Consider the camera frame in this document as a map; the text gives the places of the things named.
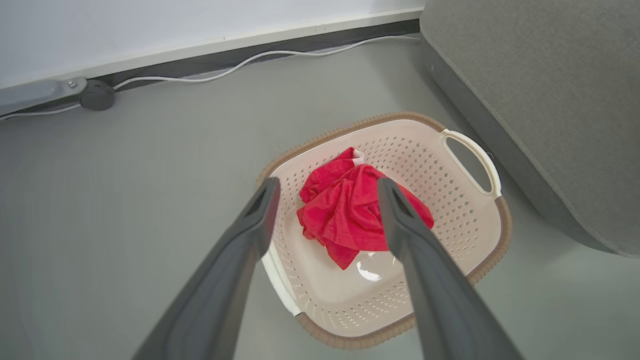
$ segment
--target power cord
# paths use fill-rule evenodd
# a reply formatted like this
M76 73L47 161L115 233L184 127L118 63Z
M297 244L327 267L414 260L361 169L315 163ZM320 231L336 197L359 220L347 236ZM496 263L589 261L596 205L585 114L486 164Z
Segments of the power cord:
M246 64L250 63L251 61L253 61L255 59L258 59L258 58L261 58L263 56L269 56L269 55L302 55L302 56L315 56L315 57L328 56L328 55L333 55L333 54L337 54L337 53L341 53L343 51L347 51L347 50L353 49L356 46L368 44L369 42L375 42L375 41L379 41L379 40L407 40L407 41L411 41L411 42L419 42L420 41L420 39L414 38L414 37L388 36L388 37L370 38L370 39L367 39L367 40L363 40L361 42L357 42L355 44L351 44L351 45L346 46L346 47L341 47L340 49L327 51L325 53L304 53L302 51L290 51L290 50L266 51L264 53L253 55L252 57L246 59L245 61L242 61L241 63L239 63L238 65L232 67L231 69L228 69L227 71L223 72L222 74L216 75L216 76L211 76L210 78L182 79L182 78L167 78L167 77L164 77L164 76L141 76L139 78L127 79L127 80L117 84L116 86L114 86L113 89L114 90L118 90L119 88L122 88L123 86L125 86L127 84L131 84L131 83L133 83L135 81L142 81L142 80L176 81L176 82L180 82L180 83L206 83L208 81L216 80L216 79L222 78L223 76L227 76L227 75L231 74L232 72L236 71L237 69L240 69L241 67L243 67ZM66 108L57 109L57 110L51 110L51 111L39 111L39 112L35 112L35 113L13 113L13 114L9 114L9 115L5 115L5 116L0 117L0 121L6 120L6 119L12 118L12 117L59 114L59 113L63 113L65 111L73 110L73 109L79 108L79 107L80 107L80 104L74 104L74 105L68 106Z

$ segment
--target gray sofa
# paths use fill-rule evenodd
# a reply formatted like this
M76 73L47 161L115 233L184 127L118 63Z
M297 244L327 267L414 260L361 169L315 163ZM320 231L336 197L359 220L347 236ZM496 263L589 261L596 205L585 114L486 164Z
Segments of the gray sofa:
M640 6L428 0L424 61L540 213L640 256Z

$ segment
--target wall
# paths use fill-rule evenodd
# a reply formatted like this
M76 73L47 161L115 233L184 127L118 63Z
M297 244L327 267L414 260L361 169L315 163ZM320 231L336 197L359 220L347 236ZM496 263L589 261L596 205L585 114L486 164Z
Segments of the wall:
M3 1L0 88L212 38L422 5L424 0Z

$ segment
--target plastic basket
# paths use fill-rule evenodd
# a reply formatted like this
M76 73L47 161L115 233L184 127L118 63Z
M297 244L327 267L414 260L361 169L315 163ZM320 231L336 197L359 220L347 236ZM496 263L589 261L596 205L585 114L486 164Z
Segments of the plastic basket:
M486 170L484 191L447 146L467 146ZM500 179L473 140L416 113L393 113L319 136L265 168L282 189L271 245L262 262L284 306L311 335L332 347L366 348L415 326L402 264L390 252L360 252L341 270L317 241L302 236L295 214L307 176L344 149L411 190L433 214L433 232L472 284L508 249L511 219Z

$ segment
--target basket rim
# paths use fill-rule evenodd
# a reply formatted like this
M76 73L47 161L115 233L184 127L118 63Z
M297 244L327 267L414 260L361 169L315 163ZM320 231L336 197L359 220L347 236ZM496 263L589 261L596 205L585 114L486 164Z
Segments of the basket rim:
M264 170L262 170L257 178L257 186L260 186L265 178L269 177L280 165L302 154L303 152L307 152L314 147L320 146L321 144L338 138L342 135L346 135L360 129L394 120L414 120L417 122L421 122L429 127L432 127L439 133L446 129L445 126L443 126L436 120L433 120L432 118L423 114L410 111L386 113L361 120L355 122L352 127L331 130L323 135L319 135L305 142L302 145L298 145L293 147L292 149L289 149L287 152L267 165ZM494 203L498 209L498 214L500 216L500 238L498 239L498 244L496 244L491 253L467 275L467 279L469 280L471 285L477 284L480 279L482 279L492 268L497 265L497 263L509 250L509 245L511 243L513 225L511 223L511 212L509 211L507 202L506 200L504 200L503 196L500 196L494 200ZM375 345L383 343L384 341L387 341L390 338L400 335L415 326L415 313L411 313L401 319L396 320L390 325L370 332L369 334L347 337L336 335L320 327L305 312L301 312L300 314L296 315L296 319L298 319L300 325L302 325L302 327L307 332L309 332L311 336L331 347L345 349L361 349L373 347Z

